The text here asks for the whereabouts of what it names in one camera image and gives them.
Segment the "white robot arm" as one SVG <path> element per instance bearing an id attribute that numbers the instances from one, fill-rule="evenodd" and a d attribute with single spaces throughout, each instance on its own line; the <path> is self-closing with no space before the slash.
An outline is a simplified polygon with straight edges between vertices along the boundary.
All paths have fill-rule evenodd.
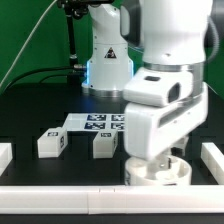
<path id="1" fill-rule="evenodd" d="M 88 93 L 122 92 L 128 173 L 171 171 L 170 149 L 208 113 L 204 39 L 214 25 L 213 0 L 124 0 L 88 7 L 93 55 L 82 87 Z"/>

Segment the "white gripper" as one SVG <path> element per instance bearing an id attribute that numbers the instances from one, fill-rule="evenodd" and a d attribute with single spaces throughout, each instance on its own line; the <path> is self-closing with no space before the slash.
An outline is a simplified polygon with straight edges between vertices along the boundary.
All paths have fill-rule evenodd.
<path id="1" fill-rule="evenodd" d="M 206 120 L 207 113 L 207 91 L 185 106 L 173 103 L 153 108 L 129 103 L 125 108 L 125 150 L 130 156 L 153 160 L 173 146 L 174 155 L 184 156 L 189 140 L 186 135 Z M 169 155 L 161 154 L 157 158 L 159 171 L 170 170 L 171 163 Z"/>

